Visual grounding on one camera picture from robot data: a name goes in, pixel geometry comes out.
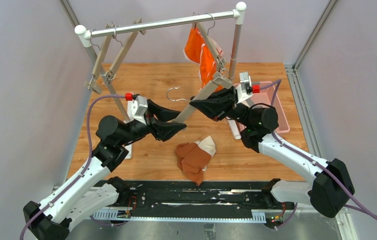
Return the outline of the beige hanger of brown underwear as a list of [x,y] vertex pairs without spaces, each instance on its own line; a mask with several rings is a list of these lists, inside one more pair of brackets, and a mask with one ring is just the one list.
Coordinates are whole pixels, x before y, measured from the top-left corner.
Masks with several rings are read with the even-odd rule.
[[219,87],[222,86],[226,89],[229,89],[233,86],[233,82],[223,76],[221,73],[216,72],[213,75],[212,81],[208,82],[200,91],[199,93],[192,99],[188,100],[185,98],[179,98],[179,99],[171,99],[169,97],[169,92],[172,90],[177,90],[180,87],[171,87],[167,90],[166,92],[166,98],[171,101],[171,102],[178,102],[178,101],[186,101],[188,104],[185,106],[185,108],[178,114],[178,116],[173,119],[172,121],[175,123],[184,123],[196,110],[193,106],[190,105],[191,102],[197,101],[197,100],[206,100],[212,93],[215,92],[215,90]]

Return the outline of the brown underwear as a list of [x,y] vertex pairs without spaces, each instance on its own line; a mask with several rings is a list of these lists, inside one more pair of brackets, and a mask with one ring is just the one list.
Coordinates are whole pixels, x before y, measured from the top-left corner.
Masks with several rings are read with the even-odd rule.
[[176,165],[188,180],[200,186],[204,181],[204,168],[216,152],[216,144],[211,136],[201,141],[181,143],[174,151]]

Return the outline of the beige hanger of grey underwear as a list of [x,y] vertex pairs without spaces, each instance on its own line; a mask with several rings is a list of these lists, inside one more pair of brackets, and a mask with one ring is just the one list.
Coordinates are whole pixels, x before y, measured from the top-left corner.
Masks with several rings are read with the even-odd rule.
[[125,43],[122,45],[121,49],[119,50],[118,54],[116,55],[114,61],[110,65],[110,68],[104,75],[106,77],[107,84],[111,84],[112,81],[114,80],[118,69],[122,65],[125,57],[127,56],[137,36],[139,34],[145,35],[146,33],[147,33],[146,30],[138,30],[138,31],[132,32],[129,35],[129,37],[126,39]]

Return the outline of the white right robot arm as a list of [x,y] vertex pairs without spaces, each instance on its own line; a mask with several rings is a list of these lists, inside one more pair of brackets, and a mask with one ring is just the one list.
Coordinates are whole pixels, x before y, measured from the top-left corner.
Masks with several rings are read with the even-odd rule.
[[279,161],[306,180],[305,184],[270,181],[267,191],[273,201],[311,205],[323,216],[334,218],[353,197],[355,188],[346,164],[338,158],[315,156],[280,137],[275,132],[279,117],[274,106],[247,106],[239,101],[234,88],[222,89],[206,99],[194,98],[189,104],[215,122],[228,118],[242,124],[245,128],[240,136],[246,148]]

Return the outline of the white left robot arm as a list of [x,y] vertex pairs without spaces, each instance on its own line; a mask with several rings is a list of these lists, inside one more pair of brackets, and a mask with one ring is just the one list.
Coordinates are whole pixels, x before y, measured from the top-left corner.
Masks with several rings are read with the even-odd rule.
[[100,189],[92,187],[112,173],[126,158],[127,146],[147,135],[165,142],[186,128],[175,122],[176,110],[161,107],[153,101],[129,93],[132,120],[124,122],[112,115],[101,119],[96,131],[99,143],[89,144],[89,153],[79,170],[56,191],[40,202],[30,201],[24,208],[25,231],[39,240],[64,240],[82,221],[100,209],[117,202],[126,192],[124,181],[110,178]]

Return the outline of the beige hanger of orange underwear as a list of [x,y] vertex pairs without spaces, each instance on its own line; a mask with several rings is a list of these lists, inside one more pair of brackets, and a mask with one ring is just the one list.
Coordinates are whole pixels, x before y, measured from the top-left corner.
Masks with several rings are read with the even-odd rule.
[[212,27],[205,29],[201,22],[195,22],[192,24],[192,28],[197,27],[201,37],[203,38],[205,45],[207,46],[208,50],[210,51],[214,62],[216,63],[216,71],[223,74],[224,72],[228,72],[226,68],[226,60],[223,56],[221,56],[220,52],[218,51],[216,45],[213,42],[213,39],[209,37],[210,29],[213,29],[216,25],[216,20],[211,13],[206,13],[209,15],[213,21]]

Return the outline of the orange underwear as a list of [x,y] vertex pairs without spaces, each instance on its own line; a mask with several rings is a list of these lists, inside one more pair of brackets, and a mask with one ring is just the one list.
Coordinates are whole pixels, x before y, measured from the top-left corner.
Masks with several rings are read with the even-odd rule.
[[187,60],[199,65],[198,77],[203,89],[207,83],[213,80],[217,71],[217,63],[199,31],[199,26],[198,23],[190,29],[183,52]]

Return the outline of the empty beige clip hanger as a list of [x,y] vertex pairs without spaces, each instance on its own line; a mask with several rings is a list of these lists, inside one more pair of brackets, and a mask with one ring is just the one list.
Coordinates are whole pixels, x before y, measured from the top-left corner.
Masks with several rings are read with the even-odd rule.
[[104,70],[102,63],[105,60],[112,38],[112,35],[108,35],[104,38],[102,45],[99,47],[99,53],[93,65],[91,79],[84,83],[86,88],[97,94],[101,94],[103,91],[101,86],[97,83],[97,80],[101,76],[101,71]]

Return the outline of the metal clothes rack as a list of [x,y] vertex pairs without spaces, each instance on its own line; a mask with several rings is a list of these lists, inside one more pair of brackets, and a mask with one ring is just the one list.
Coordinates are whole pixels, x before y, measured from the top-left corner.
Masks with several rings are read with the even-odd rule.
[[[72,0],[70,2],[80,24],[98,30],[106,24],[126,26],[142,19],[144,22],[164,21],[191,15],[227,12],[236,8],[235,0]],[[181,98],[183,91],[197,93],[200,80],[194,64],[186,62],[183,48],[190,24],[148,30],[129,49],[124,66],[118,70],[116,89],[122,93],[135,91],[156,103],[182,110],[185,101],[171,102],[165,93],[172,86],[179,90],[172,95]]]

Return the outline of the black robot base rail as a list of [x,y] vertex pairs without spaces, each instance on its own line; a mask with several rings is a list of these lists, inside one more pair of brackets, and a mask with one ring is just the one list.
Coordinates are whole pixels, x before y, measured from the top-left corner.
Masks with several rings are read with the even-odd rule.
[[292,213],[293,202],[272,203],[265,181],[129,180],[117,202],[92,213],[97,221],[266,223]]

